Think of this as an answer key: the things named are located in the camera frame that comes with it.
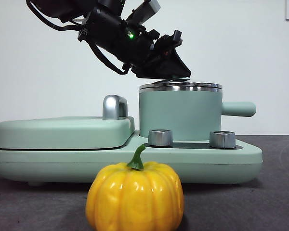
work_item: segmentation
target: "green pumpkin stem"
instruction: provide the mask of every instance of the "green pumpkin stem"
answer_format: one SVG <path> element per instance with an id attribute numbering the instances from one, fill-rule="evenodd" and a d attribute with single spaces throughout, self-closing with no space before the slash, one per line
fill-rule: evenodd
<path id="1" fill-rule="evenodd" d="M 143 162 L 140 158 L 140 154 L 144 149 L 145 146 L 143 144 L 136 149 L 133 159 L 127 164 L 128 167 L 135 170 L 142 170 L 144 168 Z"/>

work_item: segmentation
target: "yellow pumpkin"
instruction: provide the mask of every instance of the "yellow pumpkin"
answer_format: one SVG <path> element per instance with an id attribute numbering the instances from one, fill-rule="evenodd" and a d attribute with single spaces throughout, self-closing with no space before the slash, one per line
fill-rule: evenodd
<path id="1" fill-rule="evenodd" d="M 184 197 L 180 179 L 168 165 L 142 164 L 140 146 L 128 164 L 104 167 L 87 196 L 86 217 L 96 231 L 174 231 Z"/>

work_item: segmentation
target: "green led light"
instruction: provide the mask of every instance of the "green led light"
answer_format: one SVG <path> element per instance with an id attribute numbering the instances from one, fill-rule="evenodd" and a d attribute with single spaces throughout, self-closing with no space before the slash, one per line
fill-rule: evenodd
<path id="1" fill-rule="evenodd" d="M 133 34 L 131 31 L 127 32 L 127 36 L 128 36 L 130 39 L 133 39 L 133 38 L 134 38 L 134 34 Z"/>

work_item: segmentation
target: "gray table surface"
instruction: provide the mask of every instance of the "gray table surface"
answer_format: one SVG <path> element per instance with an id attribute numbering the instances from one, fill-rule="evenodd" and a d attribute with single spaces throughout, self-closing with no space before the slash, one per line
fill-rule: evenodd
<path id="1" fill-rule="evenodd" d="M 239 185 L 184 184 L 179 231 L 289 231 L 289 136 L 237 136 L 263 150 L 259 176 Z M 90 184 L 30 187 L 0 177 L 0 231 L 90 231 Z"/>

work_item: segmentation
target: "black cable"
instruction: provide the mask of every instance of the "black cable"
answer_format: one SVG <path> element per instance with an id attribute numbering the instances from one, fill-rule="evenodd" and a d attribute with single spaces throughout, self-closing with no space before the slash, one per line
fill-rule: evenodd
<path id="1" fill-rule="evenodd" d="M 115 65 L 113 65 L 105 56 L 104 54 L 100 51 L 100 49 L 98 49 L 98 47 L 95 45 L 95 43 L 88 43 L 91 50 L 93 51 L 93 53 L 95 54 L 95 56 L 102 62 L 105 64 L 105 66 L 107 66 L 108 68 L 110 68 L 111 70 L 117 72 L 119 75 L 126 75 L 129 71 L 129 68 L 127 68 L 126 70 L 121 71 L 120 69 L 118 69 Z"/>
<path id="2" fill-rule="evenodd" d="M 68 25 L 68 26 L 57 26 L 53 24 L 52 22 L 48 21 L 43 15 L 40 14 L 40 12 L 35 9 L 32 2 L 30 0 L 26 0 L 27 6 L 29 9 L 46 25 L 50 26 L 51 28 L 59 31 L 65 31 L 65 30 L 76 30 L 79 31 L 82 29 L 82 26 L 79 25 Z"/>
<path id="3" fill-rule="evenodd" d="M 77 22 L 75 22 L 75 21 L 73 21 L 73 20 L 70 20 L 69 22 L 71 22 L 71 23 L 73 23 L 73 24 L 75 24 L 75 25 L 81 26 L 80 23 L 77 23 Z"/>

